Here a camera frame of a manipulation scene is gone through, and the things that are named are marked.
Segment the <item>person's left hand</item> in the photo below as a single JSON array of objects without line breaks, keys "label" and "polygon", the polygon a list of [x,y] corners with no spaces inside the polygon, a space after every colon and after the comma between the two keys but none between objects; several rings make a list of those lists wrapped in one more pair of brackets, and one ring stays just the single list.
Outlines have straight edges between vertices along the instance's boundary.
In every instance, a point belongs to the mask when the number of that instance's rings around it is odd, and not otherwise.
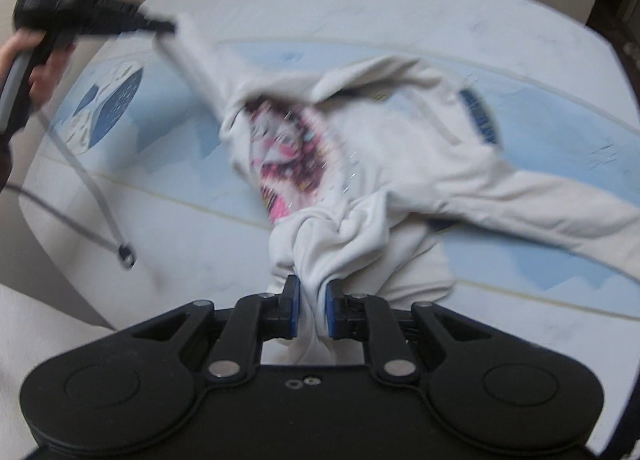
[{"label": "person's left hand", "polygon": [[[20,29],[1,45],[1,84],[4,84],[6,75],[17,55],[25,50],[32,50],[42,40],[42,32]],[[74,44],[58,48],[51,53],[44,64],[32,69],[28,79],[29,96],[35,106],[42,107],[52,98],[74,51]]]}]

